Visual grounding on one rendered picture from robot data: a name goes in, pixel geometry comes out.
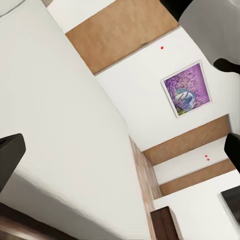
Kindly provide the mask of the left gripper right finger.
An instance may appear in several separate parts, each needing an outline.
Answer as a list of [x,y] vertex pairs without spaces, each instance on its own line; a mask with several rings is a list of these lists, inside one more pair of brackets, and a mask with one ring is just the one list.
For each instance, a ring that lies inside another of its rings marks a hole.
[[240,134],[230,132],[225,138],[224,151],[240,173]]

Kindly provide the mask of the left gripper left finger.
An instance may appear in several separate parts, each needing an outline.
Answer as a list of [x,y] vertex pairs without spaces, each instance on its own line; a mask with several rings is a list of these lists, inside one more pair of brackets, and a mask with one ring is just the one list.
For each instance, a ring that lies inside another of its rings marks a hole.
[[21,133],[0,138],[0,193],[26,152]]

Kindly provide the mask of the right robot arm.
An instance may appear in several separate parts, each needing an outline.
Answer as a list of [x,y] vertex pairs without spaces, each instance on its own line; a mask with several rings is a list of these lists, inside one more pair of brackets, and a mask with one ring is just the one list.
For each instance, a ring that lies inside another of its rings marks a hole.
[[160,0],[221,72],[240,74],[240,7],[230,0]]

